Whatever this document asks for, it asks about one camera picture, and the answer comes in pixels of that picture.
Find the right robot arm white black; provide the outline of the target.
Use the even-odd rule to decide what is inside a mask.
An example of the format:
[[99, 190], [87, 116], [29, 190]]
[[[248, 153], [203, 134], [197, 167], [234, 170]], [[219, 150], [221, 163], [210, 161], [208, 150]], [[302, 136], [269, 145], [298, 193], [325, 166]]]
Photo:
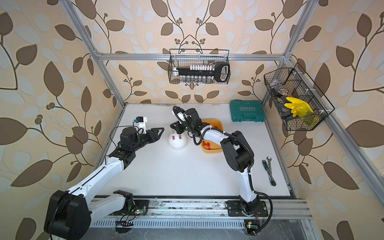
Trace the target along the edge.
[[229, 167], [237, 172], [240, 185], [240, 211], [246, 216], [266, 213], [271, 217], [273, 203], [271, 198], [262, 192], [255, 191], [252, 183], [251, 169], [255, 154], [240, 131], [225, 132], [204, 123], [196, 109], [183, 110], [173, 107], [173, 114], [178, 119], [170, 127], [178, 134], [184, 132], [199, 146], [204, 140], [220, 145]]

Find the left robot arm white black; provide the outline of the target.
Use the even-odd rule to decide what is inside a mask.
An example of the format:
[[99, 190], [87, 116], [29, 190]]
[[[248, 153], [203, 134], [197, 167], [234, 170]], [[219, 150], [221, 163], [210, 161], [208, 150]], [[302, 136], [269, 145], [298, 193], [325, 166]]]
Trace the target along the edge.
[[123, 129], [115, 150], [106, 162], [67, 191], [56, 191], [50, 198], [44, 231], [50, 236], [79, 240], [90, 226], [102, 218], [129, 206], [133, 195], [115, 191], [109, 197], [93, 202], [99, 191], [125, 170], [136, 156], [136, 151], [158, 141], [164, 128], [140, 132], [133, 126]]

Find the white dome screw holder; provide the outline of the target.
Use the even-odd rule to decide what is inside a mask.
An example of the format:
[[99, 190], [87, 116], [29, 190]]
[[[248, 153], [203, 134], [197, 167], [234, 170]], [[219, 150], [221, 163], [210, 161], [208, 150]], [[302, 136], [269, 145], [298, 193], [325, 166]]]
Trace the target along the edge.
[[169, 136], [169, 145], [175, 151], [182, 151], [187, 145], [187, 135], [185, 133], [177, 134], [175, 130], [172, 130]]

